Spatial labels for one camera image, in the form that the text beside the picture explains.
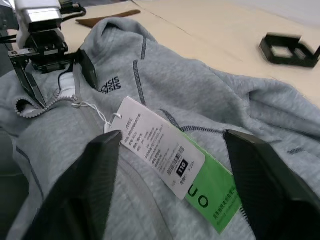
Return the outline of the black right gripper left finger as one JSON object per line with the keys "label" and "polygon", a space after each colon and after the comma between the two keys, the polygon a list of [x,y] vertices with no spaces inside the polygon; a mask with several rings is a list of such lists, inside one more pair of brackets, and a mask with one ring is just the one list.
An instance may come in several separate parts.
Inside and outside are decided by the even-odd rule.
{"label": "black right gripper left finger", "polygon": [[114,192],[122,133],[89,142],[57,180],[25,232],[25,240],[101,240]]}

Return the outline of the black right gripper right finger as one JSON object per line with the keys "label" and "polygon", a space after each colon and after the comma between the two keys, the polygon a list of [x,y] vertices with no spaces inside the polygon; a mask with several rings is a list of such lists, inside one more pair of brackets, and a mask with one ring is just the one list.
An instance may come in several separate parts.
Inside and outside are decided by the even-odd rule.
{"label": "black right gripper right finger", "polygon": [[236,190],[257,240],[318,240],[320,198],[270,144],[224,133]]}

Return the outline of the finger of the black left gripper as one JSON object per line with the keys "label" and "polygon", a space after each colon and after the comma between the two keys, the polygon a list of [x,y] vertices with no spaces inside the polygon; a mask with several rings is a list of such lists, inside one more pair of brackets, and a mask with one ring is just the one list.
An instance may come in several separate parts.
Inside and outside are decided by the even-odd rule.
{"label": "finger of the black left gripper", "polygon": [[9,59],[24,90],[37,104],[45,108],[47,104],[38,84],[33,75],[26,72],[26,67],[30,63],[30,60],[23,56],[10,56]]}
{"label": "finger of the black left gripper", "polygon": [[93,89],[97,90],[98,79],[97,79],[96,69],[92,61],[88,57],[87,53],[82,49],[78,49],[77,52],[74,54],[74,60],[77,64],[80,64],[81,72],[86,82]]}

